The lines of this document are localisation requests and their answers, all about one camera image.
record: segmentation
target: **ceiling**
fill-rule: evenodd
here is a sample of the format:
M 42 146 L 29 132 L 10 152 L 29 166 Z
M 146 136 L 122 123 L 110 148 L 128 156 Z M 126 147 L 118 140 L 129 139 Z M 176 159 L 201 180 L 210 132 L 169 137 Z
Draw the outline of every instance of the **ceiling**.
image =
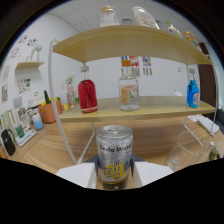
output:
M 208 42 L 197 28 L 183 16 L 152 0 L 73 0 L 48 13 L 65 20 L 78 32 L 84 32 L 100 27 L 100 9 L 107 5 L 115 7 L 121 25 L 123 19 L 131 19 L 132 24 L 137 25 L 132 7 L 141 6 L 158 21 L 161 30 L 168 31 L 166 21 L 170 21 L 181 32 L 183 38 L 183 32 L 189 31 L 194 34 L 198 42 Z

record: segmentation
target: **soda water can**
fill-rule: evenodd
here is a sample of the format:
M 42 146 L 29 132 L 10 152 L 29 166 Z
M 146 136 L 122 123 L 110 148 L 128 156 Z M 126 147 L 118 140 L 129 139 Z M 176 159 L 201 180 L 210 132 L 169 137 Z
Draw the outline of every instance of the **soda water can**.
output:
M 100 176 L 104 190 L 123 190 L 127 186 L 132 156 L 132 129 L 110 125 L 96 130 Z

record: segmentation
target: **poster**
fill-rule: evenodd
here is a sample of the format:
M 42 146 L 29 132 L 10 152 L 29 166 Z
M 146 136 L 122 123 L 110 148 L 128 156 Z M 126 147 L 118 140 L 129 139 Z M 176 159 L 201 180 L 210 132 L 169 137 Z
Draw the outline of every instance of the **poster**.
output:
M 152 62 L 150 57 L 142 57 L 143 75 L 152 75 Z
M 8 83 L 2 85 L 2 103 L 8 101 Z
M 37 44 L 38 40 L 36 38 L 32 38 L 32 39 L 29 39 L 28 43 L 27 43 L 27 46 L 28 47 L 33 47 Z
M 23 36 L 21 36 L 21 37 L 19 38 L 18 44 L 22 44 L 22 43 L 24 43 L 24 42 L 26 41 L 26 39 L 27 39 L 27 35 L 23 35 Z
M 150 57 L 142 57 L 143 67 L 151 67 L 151 58 Z
M 123 60 L 130 60 L 132 66 L 132 74 L 135 77 L 140 77 L 140 68 L 139 68 L 139 60 L 138 56 L 123 56 L 121 57 L 121 62 Z
M 18 93 L 26 93 L 31 91 L 31 79 L 23 78 L 18 81 Z
M 10 68 L 10 65 L 5 66 L 5 69 L 4 69 L 4 72 L 3 72 L 3 76 L 2 76 L 2 83 L 8 81 L 9 68 Z
M 18 52 L 19 52 L 19 49 L 20 49 L 20 47 L 16 47 L 16 48 L 14 48 L 14 49 L 9 53 L 9 56 L 8 56 L 8 59 L 7 59 L 7 60 L 9 60 L 9 59 L 11 59 L 11 58 L 16 58 L 16 57 L 17 57 L 17 54 L 18 54 Z

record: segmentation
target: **wooden shelf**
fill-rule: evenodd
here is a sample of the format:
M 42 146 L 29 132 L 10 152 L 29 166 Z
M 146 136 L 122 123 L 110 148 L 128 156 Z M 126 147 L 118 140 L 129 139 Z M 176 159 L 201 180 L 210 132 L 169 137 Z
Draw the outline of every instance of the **wooden shelf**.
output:
M 149 56 L 191 64 L 211 61 L 186 39 L 135 25 L 101 27 L 58 42 L 53 52 L 80 62 L 122 56 Z
M 120 110 L 119 98 L 99 99 L 98 111 L 83 114 L 78 107 L 60 115 L 62 123 L 108 122 L 181 117 L 215 112 L 215 108 L 200 101 L 197 109 L 186 106 L 183 96 L 142 96 L 140 109 L 133 112 Z
M 22 61 L 17 64 L 15 70 L 21 69 L 21 68 L 37 68 L 41 66 L 42 64 L 44 64 L 43 61 Z

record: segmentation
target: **red bottle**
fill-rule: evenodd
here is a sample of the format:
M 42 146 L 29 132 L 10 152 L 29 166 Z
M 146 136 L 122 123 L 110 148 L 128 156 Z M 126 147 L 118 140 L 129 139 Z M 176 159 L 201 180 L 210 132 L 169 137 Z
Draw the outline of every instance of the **red bottle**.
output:
M 78 85 L 79 103 L 82 113 L 97 111 L 96 88 L 93 81 L 89 79 L 89 66 L 84 63 L 81 67 L 83 81 Z

